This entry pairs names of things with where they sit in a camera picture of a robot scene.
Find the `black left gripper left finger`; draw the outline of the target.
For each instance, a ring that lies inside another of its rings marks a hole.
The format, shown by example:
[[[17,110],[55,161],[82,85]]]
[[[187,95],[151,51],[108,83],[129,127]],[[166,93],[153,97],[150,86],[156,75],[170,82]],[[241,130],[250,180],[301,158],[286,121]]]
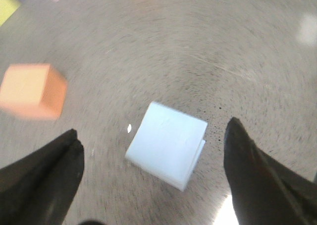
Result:
[[[84,147],[68,130],[0,170],[2,225],[60,225],[84,172]]]

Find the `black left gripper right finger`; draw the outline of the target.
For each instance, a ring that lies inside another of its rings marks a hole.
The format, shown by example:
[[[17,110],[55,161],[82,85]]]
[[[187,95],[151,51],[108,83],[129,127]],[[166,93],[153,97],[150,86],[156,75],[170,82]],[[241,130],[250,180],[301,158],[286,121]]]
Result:
[[[226,127],[223,165],[239,224],[317,223],[317,183],[258,148],[236,117]]]

